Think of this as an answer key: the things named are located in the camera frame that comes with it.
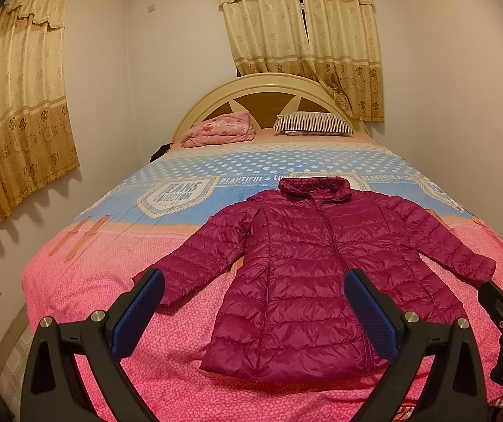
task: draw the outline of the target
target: blue blanket section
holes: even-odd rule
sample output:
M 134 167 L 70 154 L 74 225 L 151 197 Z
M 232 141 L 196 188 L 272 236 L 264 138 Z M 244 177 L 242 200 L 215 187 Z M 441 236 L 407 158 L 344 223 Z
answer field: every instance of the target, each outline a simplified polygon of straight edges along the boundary
M 366 144 L 263 144 L 169 153 L 123 181 L 76 220 L 203 224 L 283 177 L 341 176 L 353 188 L 399 195 L 439 215 L 470 214 L 405 160 Z

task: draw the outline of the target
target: bedspread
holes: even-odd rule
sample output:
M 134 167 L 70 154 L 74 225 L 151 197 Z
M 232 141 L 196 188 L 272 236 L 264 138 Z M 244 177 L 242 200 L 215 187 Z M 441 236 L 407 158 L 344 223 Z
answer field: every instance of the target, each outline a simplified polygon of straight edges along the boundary
M 173 151 L 123 181 L 51 239 L 28 264 L 22 283 L 31 325 L 85 319 L 130 290 L 141 269 L 180 246 L 223 207 L 283 177 L 341 176 L 353 188 L 400 195 L 439 217 L 474 252 L 497 261 L 503 289 L 503 240 L 432 181 L 389 150 L 355 140 L 238 143 Z M 424 258 L 462 301 L 485 375 L 499 352 L 499 332 L 476 289 Z M 254 384 L 199 370 L 216 314 L 236 267 L 175 311 L 154 315 L 131 357 L 121 363 L 151 410 L 168 421 L 346 421 L 380 373 L 322 384 Z M 424 360 L 406 403 L 417 400 L 430 369 Z M 113 420 L 84 357 L 78 358 L 99 415 Z M 486 378 L 489 401 L 503 388 Z

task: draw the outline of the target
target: curtain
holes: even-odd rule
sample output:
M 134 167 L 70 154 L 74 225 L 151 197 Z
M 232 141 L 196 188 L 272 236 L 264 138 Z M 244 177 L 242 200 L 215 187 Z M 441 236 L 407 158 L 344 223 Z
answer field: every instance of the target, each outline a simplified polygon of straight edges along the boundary
M 219 0 L 241 75 L 282 72 L 313 78 L 299 0 Z
M 0 8 L 0 222 L 79 166 L 62 73 L 66 4 L 7 0 Z
M 382 64 L 372 0 L 304 0 L 318 81 L 356 120 L 384 121 Z

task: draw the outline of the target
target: silver bolt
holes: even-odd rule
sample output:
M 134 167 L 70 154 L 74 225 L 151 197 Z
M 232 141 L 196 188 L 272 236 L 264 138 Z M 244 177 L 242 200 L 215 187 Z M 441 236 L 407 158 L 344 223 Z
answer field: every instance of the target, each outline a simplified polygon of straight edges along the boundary
M 105 318 L 105 311 L 93 311 L 90 316 L 90 319 L 93 322 L 100 322 L 104 318 Z
M 52 324 L 52 317 L 46 316 L 40 320 L 41 327 L 44 327 L 44 328 L 50 327 L 51 324 Z
M 464 317 L 461 317 L 459 320 L 457 320 L 457 324 L 460 328 L 470 327 L 470 322 L 468 321 L 468 319 L 465 319 Z
M 413 311 L 408 311 L 406 314 L 404 314 L 404 317 L 410 324 L 419 322 L 419 315 L 417 315 L 417 313 Z

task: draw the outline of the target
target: jacket zipper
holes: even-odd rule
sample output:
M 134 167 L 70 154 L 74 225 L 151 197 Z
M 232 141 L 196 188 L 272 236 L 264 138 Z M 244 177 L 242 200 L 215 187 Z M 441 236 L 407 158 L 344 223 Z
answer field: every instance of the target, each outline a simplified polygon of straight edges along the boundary
M 331 227 L 331 224 L 329 223 L 329 219 L 326 217 L 326 215 L 322 211 L 323 202 L 320 203 L 320 205 L 318 206 L 318 204 L 316 203 L 314 198 L 312 198 L 312 201 L 314 202 L 314 205 L 318 209 L 318 212 L 320 213 L 320 216 L 322 216 L 322 218 L 325 222 L 325 226 L 328 229 L 329 238 L 331 240 L 331 247 L 334 250 L 334 254 L 337 257 L 337 259 L 341 262 L 343 270 L 345 270 L 345 272 L 347 272 L 349 270 L 349 265 L 347 265 L 347 263 L 345 262 L 345 260 L 343 260 L 343 258 L 341 257 L 341 255 L 339 254 L 339 252 L 337 250 L 337 245 L 335 244 L 334 229 Z M 372 371 L 372 357 L 371 357 L 372 354 L 370 353 L 370 345 L 368 342 L 367 335 L 365 334 L 365 330 L 362 328 L 361 328 L 361 330 L 362 330 L 362 335 L 363 335 L 363 348 L 365 349 L 365 370 L 367 373 L 369 373 Z

